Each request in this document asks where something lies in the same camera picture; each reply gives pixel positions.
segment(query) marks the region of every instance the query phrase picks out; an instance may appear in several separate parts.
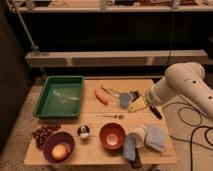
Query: mug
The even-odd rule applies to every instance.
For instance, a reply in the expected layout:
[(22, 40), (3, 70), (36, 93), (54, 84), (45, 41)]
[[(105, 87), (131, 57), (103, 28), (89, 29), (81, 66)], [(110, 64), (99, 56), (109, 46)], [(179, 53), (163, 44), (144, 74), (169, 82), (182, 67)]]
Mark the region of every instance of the mug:
[(136, 148), (143, 147), (146, 138), (147, 129), (143, 124), (139, 124), (135, 129), (133, 129), (129, 135), (135, 138)]

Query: small orange bowl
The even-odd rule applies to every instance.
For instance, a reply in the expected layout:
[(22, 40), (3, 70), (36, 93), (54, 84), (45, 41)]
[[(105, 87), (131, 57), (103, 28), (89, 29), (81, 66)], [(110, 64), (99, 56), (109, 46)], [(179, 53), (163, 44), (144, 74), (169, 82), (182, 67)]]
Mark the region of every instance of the small orange bowl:
[(117, 150), (121, 148), (125, 141), (125, 131), (117, 123), (108, 123), (104, 125), (99, 133), (101, 143), (106, 149)]

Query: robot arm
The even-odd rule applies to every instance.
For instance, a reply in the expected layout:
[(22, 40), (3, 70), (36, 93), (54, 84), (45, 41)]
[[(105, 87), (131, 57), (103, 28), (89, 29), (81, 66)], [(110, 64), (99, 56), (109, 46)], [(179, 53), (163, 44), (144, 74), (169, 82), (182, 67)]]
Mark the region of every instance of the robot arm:
[(213, 119), (213, 91), (203, 82), (204, 76), (204, 68), (199, 63), (171, 65), (165, 76), (147, 91), (146, 100), (149, 105), (158, 106), (182, 94)]

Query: metal spoon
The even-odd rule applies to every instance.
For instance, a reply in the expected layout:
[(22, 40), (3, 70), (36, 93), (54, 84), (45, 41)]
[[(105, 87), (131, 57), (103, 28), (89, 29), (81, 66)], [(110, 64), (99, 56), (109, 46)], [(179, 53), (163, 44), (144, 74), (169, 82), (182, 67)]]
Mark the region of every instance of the metal spoon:
[(124, 118), (124, 115), (118, 115), (118, 114), (115, 114), (115, 115), (96, 114), (96, 116), (99, 116), (99, 117), (111, 117), (111, 118), (116, 118), (116, 119), (123, 119)]

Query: green tray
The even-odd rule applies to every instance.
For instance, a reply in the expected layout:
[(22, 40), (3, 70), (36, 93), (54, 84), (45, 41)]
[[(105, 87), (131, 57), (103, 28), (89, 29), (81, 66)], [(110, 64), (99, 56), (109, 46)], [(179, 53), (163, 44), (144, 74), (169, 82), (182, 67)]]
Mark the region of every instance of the green tray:
[(40, 119), (78, 117), (83, 83), (82, 76), (49, 76), (33, 115)]

